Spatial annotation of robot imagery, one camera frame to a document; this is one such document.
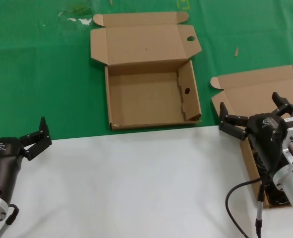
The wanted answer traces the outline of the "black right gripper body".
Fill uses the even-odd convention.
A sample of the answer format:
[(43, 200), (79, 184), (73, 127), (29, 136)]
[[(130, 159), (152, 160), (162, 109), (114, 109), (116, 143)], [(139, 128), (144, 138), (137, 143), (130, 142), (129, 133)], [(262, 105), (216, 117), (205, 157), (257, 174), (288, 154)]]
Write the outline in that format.
[(282, 143), (286, 136), (283, 119), (273, 113), (250, 116), (246, 131), (266, 170), (275, 174), (282, 167)]

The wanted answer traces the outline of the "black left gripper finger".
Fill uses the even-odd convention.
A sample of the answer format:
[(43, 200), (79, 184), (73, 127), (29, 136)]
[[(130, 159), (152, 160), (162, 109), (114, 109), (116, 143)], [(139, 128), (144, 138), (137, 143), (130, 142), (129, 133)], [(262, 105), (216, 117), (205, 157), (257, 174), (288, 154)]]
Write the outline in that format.
[(50, 146), (50, 132), (45, 117), (41, 117), (38, 131), (22, 136), (19, 140), (24, 147), (32, 144)]
[(36, 158), (43, 151), (45, 151), (49, 146), (52, 145), (52, 140), (50, 137), (44, 138), (28, 138), (27, 142), (24, 143), (24, 147), (31, 145), (28, 149), (24, 149), (24, 157), (29, 161)]

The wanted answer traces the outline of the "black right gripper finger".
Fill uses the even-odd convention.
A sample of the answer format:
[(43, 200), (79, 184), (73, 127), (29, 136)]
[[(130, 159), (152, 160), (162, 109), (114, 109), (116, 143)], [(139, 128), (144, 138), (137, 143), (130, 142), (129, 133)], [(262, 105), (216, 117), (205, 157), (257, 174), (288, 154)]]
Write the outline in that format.
[(245, 130), (248, 122), (248, 117), (230, 115), (224, 102), (220, 103), (219, 113), (219, 130), (231, 135), (241, 141), (244, 141), (247, 137)]
[(278, 116), (289, 114), (293, 117), (293, 104), (291, 104), (286, 98), (280, 97), (277, 92), (272, 94), (272, 100), (277, 106), (277, 109), (273, 110), (272, 113)]

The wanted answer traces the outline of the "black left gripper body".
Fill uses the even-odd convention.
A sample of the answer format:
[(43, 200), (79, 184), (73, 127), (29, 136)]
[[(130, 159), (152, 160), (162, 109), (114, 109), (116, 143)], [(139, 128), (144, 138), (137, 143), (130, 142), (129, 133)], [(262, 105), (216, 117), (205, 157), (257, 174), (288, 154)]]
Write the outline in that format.
[(0, 138), (0, 198), (12, 198), (23, 159), (23, 145), (18, 138)]

